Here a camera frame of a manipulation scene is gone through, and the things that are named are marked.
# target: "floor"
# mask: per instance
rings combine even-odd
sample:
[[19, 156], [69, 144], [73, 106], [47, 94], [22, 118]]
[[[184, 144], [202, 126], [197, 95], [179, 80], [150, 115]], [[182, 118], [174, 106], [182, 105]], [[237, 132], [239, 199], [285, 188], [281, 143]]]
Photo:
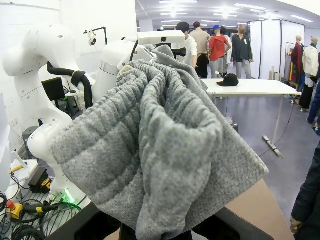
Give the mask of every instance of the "floor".
[[[235, 68], [231, 68], [229, 73], [235, 73]], [[239, 134], [258, 155], [268, 150], [262, 136], [273, 137], [279, 104], [279, 97], [234, 97], [229, 98], [228, 103], [226, 99], [217, 100], [219, 110], [224, 115], [227, 111], [226, 115], [239, 124]], [[276, 144], [284, 158], [277, 157], [271, 150], [261, 157], [269, 168], [264, 180], [288, 223], [320, 140], [312, 130], [312, 125], [306, 122], [307, 117], [308, 113], [300, 112], [298, 106], [285, 98], [276, 137], [278, 141], [288, 124], [283, 138]]]

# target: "heather gray cloth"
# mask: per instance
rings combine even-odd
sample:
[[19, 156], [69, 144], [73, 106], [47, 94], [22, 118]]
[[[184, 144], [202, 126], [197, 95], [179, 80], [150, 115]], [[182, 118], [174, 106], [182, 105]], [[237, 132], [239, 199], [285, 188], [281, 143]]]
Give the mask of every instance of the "heather gray cloth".
[[156, 53], [157, 63], [131, 62], [51, 146], [65, 175], [139, 240], [190, 230], [268, 171], [196, 72], [167, 46]]

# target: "person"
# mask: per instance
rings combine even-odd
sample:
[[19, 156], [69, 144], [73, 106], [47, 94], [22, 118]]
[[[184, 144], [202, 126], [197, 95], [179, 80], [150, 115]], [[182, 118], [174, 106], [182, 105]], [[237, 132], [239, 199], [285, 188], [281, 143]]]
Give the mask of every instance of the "person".
[[295, 200], [290, 222], [296, 240], [320, 239], [320, 142]]
[[314, 36], [311, 38], [311, 45], [303, 52], [302, 63], [305, 72], [305, 83], [303, 92], [299, 101], [301, 112], [306, 111], [310, 107], [312, 94], [314, 92], [316, 77], [319, 70], [319, 54], [317, 50], [318, 39]]
[[193, 23], [195, 30], [190, 33], [190, 36], [194, 38], [197, 44], [197, 67], [195, 68], [196, 73], [202, 78], [208, 78], [208, 41], [210, 35], [201, 29], [201, 24], [198, 21]]
[[185, 63], [191, 67], [193, 67], [194, 69], [196, 69], [197, 66], [197, 43], [195, 41], [195, 39], [189, 35], [189, 29], [190, 29], [190, 25], [185, 22], [185, 21], [181, 21], [179, 22], [175, 29], [177, 31], [182, 31], [185, 35], [185, 41], [183, 43], [172, 43], [171, 44], [171, 48], [172, 49], [182, 49], [185, 48], [186, 50], [186, 55], [185, 56], [176, 56], [176, 59], [181, 62], [181, 63]]
[[244, 67], [246, 79], [251, 79], [252, 50], [250, 38], [245, 35], [246, 28], [239, 25], [238, 33], [232, 36], [232, 58], [236, 67], [236, 75], [241, 79], [242, 67]]
[[224, 36], [228, 40], [228, 43], [231, 45], [230, 51], [228, 51], [223, 57], [223, 77], [224, 77], [228, 73], [228, 68], [231, 62], [233, 47], [232, 47], [231, 38], [227, 35], [227, 30], [224, 26], [221, 27], [221, 35]]
[[[317, 77], [318, 79], [320, 78], [320, 64], [319, 64], [318, 73], [317, 73], [316, 77]], [[311, 104], [310, 113], [309, 113], [308, 118], [306, 119], [306, 121], [307, 121], [309, 124], [313, 124], [313, 123], [314, 123], [319, 109], [320, 109], [320, 84], [318, 84], [318, 86], [316, 87], [314, 99], [313, 99], [313, 102], [312, 102], [312, 104]], [[318, 134], [318, 133], [320, 134], [320, 131], [319, 131], [319, 129], [318, 129], [318, 126], [320, 126], [320, 117], [318, 117], [318, 119], [317, 119], [317, 121], [316, 121], [316, 124], [315, 124], [315, 126], [314, 126], [314, 128], [315, 128], [316, 131], [317, 131], [317, 134]]]
[[302, 73], [303, 73], [303, 62], [302, 62], [302, 57], [304, 54], [304, 49], [301, 46], [301, 41], [302, 41], [302, 37], [301, 36], [296, 36], [296, 44], [295, 47], [292, 51], [291, 54], [291, 62], [293, 63], [293, 66], [296, 69], [296, 74], [295, 74], [295, 78], [296, 78], [296, 90], [300, 91], [301, 90], [301, 86], [302, 86]]
[[209, 55], [210, 55], [210, 67], [211, 67], [211, 76], [213, 79], [222, 78], [220, 74], [216, 72], [223, 73], [224, 71], [224, 56], [231, 49], [231, 45], [228, 40], [221, 35], [221, 27], [215, 25], [213, 27], [213, 36], [209, 44]]

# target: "blue cap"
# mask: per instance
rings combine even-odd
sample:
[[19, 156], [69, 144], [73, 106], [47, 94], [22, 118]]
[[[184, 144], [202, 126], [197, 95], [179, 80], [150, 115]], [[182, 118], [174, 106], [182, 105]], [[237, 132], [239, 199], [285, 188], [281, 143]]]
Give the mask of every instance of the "blue cap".
[[214, 27], [213, 27], [213, 32], [215, 32], [215, 30], [217, 30], [217, 29], [220, 29], [221, 27], [219, 26], [219, 25], [215, 25]]

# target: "red t-shirt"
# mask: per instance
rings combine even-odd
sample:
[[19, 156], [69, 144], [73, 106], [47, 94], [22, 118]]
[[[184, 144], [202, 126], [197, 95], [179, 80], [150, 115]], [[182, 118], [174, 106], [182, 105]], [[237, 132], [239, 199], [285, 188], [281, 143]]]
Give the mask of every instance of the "red t-shirt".
[[209, 44], [209, 48], [212, 50], [210, 56], [211, 61], [214, 62], [215, 60], [225, 56], [225, 44], [228, 44], [228, 40], [225, 38], [225, 36], [214, 36], [211, 38]]

